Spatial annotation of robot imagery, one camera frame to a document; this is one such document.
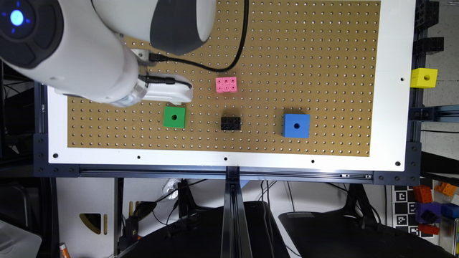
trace blue block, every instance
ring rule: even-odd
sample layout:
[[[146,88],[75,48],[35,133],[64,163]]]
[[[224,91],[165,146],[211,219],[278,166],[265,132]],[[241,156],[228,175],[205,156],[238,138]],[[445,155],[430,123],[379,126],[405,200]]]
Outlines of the blue block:
[[[288,138],[309,138],[309,115],[284,114],[282,134]]]
[[[450,218],[459,218],[459,206],[455,204],[443,204],[442,215]]]

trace floor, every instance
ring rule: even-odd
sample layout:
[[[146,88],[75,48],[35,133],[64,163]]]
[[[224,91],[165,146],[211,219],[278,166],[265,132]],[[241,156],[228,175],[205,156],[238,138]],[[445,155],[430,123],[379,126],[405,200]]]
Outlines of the floor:
[[[125,179],[125,193],[123,202],[123,214],[128,215],[128,203],[132,201],[152,201],[161,197],[161,189],[166,184],[166,179],[139,179],[139,178],[126,178]],[[385,202],[384,202],[384,187],[365,185],[364,186],[369,197],[370,203],[378,211],[381,216],[383,224],[386,224]],[[293,203],[296,211],[317,211],[325,212],[340,209],[346,202],[346,193],[342,190],[334,188],[325,183],[301,183],[290,182],[290,189],[292,191]],[[223,180],[208,180],[191,187],[194,199],[200,206],[218,207],[223,205],[224,196],[224,181]],[[261,194],[260,181],[249,181],[242,187],[242,196],[244,201],[258,200]],[[388,198],[388,207],[391,206],[390,197]],[[166,222],[174,205],[174,200],[165,200],[158,204],[155,208],[156,217]],[[270,204],[273,216],[276,219],[277,226],[284,238],[287,246],[295,250],[290,237],[280,223],[278,216],[293,211],[290,194],[288,191],[287,182],[278,181],[270,188]],[[177,210],[175,210],[169,223],[177,220]],[[139,235],[144,236],[156,229],[163,227],[162,224],[157,222],[153,216],[146,217],[139,223]]]

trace red block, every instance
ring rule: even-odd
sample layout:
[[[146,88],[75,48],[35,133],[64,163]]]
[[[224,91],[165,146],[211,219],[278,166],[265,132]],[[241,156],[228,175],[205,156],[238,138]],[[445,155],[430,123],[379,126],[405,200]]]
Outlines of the red block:
[[[417,228],[419,229],[419,231],[425,234],[438,234],[440,232],[439,228],[429,224],[419,224]]]
[[[433,202],[432,191],[430,190],[430,187],[423,185],[413,186],[413,190],[415,191],[416,201],[419,201],[423,204]]]

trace pegboard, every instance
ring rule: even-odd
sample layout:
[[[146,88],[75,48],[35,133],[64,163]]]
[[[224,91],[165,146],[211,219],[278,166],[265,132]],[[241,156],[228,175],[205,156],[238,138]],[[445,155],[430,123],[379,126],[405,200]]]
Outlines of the pegboard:
[[[69,97],[67,145],[367,157],[380,4],[254,1],[245,49],[233,70],[214,73],[176,62],[149,67],[192,81],[194,99],[183,105],[185,129],[163,126],[164,107],[171,103],[119,108]],[[182,58],[227,66],[239,46],[242,13],[242,1],[218,1],[211,37]],[[131,38],[126,44],[150,47]],[[238,91],[216,93],[215,78],[229,76],[237,77]],[[311,115],[308,139],[282,136],[286,113]],[[241,131],[221,131],[222,116],[240,116]]]

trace black block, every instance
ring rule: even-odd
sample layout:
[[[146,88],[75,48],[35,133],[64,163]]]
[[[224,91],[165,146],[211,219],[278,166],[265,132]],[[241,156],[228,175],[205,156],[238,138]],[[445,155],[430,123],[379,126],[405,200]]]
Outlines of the black block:
[[[427,210],[421,215],[421,218],[424,219],[427,223],[432,224],[435,223],[438,219],[438,216],[435,215],[433,212]]]
[[[220,125],[222,130],[241,130],[241,118],[222,117]]]
[[[440,4],[428,1],[416,6],[415,30],[423,30],[438,24]]]
[[[445,39],[443,37],[433,37],[420,39],[413,43],[413,54],[435,54],[445,50]]]

